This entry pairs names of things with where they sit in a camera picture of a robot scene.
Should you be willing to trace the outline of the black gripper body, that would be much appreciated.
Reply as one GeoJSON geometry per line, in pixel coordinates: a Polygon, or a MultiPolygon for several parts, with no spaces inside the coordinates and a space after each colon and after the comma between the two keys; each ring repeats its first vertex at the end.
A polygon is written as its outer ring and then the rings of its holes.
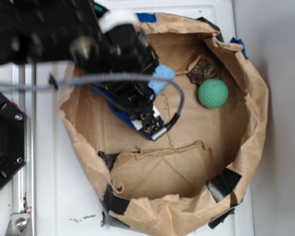
{"type": "MultiPolygon", "coordinates": [[[[121,77],[121,73],[153,76],[159,65],[155,50],[148,39],[136,14],[131,11],[95,11],[93,19],[84,26],[77,26],[70,40],[70,58],[85,70],[87,75],[111,73],[112,80],[102,83],[135,82],[149,83],[148,79],[121,77]]],[[[166,131],[166,125],[152,135],[166,131]]]]}

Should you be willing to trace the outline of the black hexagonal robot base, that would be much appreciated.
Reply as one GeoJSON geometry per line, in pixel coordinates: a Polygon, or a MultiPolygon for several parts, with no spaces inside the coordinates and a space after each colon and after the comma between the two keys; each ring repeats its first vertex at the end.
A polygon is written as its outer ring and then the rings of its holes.
{"type": "Polygon", "coordinates": [[[17,174],[23,164],[25,115],[0,92],[0,191],[17,174]]]}

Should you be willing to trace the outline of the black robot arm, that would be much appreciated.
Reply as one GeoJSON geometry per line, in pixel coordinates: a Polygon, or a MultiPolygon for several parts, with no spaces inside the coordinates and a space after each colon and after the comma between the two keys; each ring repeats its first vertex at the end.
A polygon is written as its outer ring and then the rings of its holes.
{"type": "MultiPolygon", "coordinates": [[[[0,65],[69,60],[87,75],[152,75],[159,65],[136,14],[94,0],[0,0],[0,65]]],[[[150,140],[166,130],[147,81],[89,82],[111,110],[150,140]]]]}

